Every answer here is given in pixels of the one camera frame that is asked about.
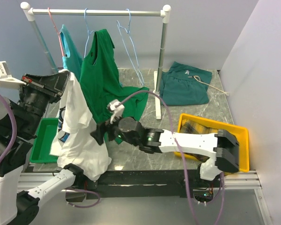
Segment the green t-shirt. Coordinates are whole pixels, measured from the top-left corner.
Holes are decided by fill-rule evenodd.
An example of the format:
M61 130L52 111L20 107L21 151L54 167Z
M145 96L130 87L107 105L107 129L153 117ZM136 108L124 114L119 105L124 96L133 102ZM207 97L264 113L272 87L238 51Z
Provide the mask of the green t-shirt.
M96 124L105 122L111 117L107 105L117 99L123 101L129 95L137 92L124 103L124 117L140 120L145 110L149 90L147 87L122 87L119 82L119 72L114 60L114 44L106 29L96 31L88 55L81 66L80 85L87 105Z

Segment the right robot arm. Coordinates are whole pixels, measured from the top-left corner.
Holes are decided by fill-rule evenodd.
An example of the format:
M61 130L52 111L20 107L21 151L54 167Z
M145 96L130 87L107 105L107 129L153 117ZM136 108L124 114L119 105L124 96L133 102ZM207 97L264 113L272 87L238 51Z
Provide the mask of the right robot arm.
M125 117L97 124L90 135L99 145L103 144L104 135L111 141L118 137L148 154L182 151L205 156L208 159L199 165L199 173L195 176L196 183L201 187L206 187L221 172L239 171L239 142L223 129L209 134L173 133L146 128L134 118Z

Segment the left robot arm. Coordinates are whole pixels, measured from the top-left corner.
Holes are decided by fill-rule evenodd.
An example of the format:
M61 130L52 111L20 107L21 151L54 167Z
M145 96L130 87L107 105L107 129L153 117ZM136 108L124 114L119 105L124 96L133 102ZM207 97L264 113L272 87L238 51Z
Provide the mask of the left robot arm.
M66 188L83 185L83 170L68 164L45 183L18 192L18 182L31 139L51 103L58 102L65 92L70 71L54 75L24 75L21 80L9 78L8 87L19 90L17 103L0 94L0 225L27 225L39 209Z

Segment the blue hanger holding green shirt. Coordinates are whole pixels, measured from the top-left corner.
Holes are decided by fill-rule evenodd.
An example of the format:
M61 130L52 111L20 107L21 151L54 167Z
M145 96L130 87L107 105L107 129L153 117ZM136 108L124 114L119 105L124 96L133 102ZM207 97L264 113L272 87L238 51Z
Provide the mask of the blue hanger holding green shirt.
M87 56L87 48L88 48L88 43L89 43L90 35L95 32L94 30L90 31L90 29L89 29L89 24L88 24L88 21L87 21L87 18L86 18L87 10L88 10L88 8L84 9L84 21L85 21L86 31L87 31L87 40L86 40L86 44L85 44L85 47L84 47L84 58Z

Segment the white t-shirt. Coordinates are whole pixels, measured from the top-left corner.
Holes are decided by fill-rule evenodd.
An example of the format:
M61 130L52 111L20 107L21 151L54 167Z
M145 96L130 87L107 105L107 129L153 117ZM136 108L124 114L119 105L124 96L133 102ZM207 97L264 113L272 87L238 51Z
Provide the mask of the white t-shirt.
M69 79L59 101L57 133L50 154L57 156L58 167L74 164L90 180L98 180L107 171L111 158L106 144L99 145L90 135L96 129L96 122L78 80L69 70L62 72L69 74Z

